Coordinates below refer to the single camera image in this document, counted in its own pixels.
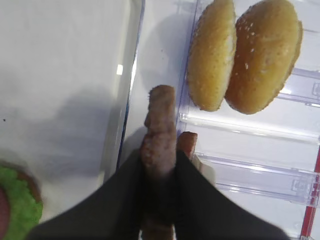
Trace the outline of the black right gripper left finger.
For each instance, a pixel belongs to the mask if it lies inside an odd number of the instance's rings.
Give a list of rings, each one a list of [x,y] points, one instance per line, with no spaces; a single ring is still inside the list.
[[[28,240],[137,240],[143,215],[144,170],[134,150],[88,198],[34,227]]]

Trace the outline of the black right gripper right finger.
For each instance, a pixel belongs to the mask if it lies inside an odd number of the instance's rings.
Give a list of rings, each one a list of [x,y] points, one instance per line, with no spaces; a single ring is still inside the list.
[[[283,230],[244,210],[211,185],[185,153],[176,153],[178,240],[287,240]]]

